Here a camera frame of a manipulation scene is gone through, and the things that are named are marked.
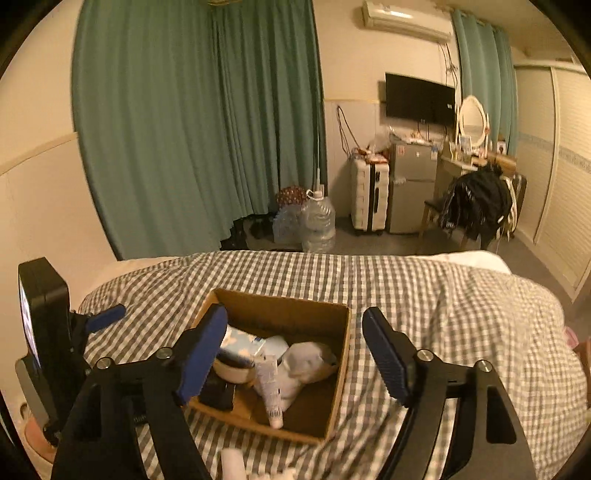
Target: white suitcase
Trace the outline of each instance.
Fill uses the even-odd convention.
[[[351,220],[364,232],[383,231],[388,210],[389,166],[353,160],[351,165]]]

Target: large water bottle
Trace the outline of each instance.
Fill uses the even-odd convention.
[[[335,208],[320,190],[319,179],[316,182],[316,190],[308,190],[307,194],[308,200],[300,214],[302,247],[304,252],[329,252],[335,245]]]

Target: cardboard box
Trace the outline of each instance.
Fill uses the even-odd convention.
[[[203,405],[197,397],[190,400],[189,406],[230,425],[292,442],[318,444],[330,438],[345,383],[350,309],[336,303],[215,289],[207,295],[192,327],[213,303],[223,303],[228,311],[228,323],[245,332],[264,338],[281,335],[290,345],[308,341],[327,344],[337,356],[339,370],[326,380],[305,385],[284,412],[284,425],[279,430],[269,426],[265,404],[248,384],[236,386],[231,412]]]

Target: white wardrobe door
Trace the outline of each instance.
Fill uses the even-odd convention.
[[[556,70],[558,160],[538,245],[573,288],[591,260],[591,80]]]
[[[554,154],[554,89],[550,69],[517,68],[517,172],[527,178],[518,228],[534,240],[548,193]]]

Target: silver refrigerator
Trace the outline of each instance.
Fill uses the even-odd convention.
[[[437,154],[431,145],[397,142],[390,150],[390,185],[386,229],[415,233],[421,228],[425,200],[435,191]]]

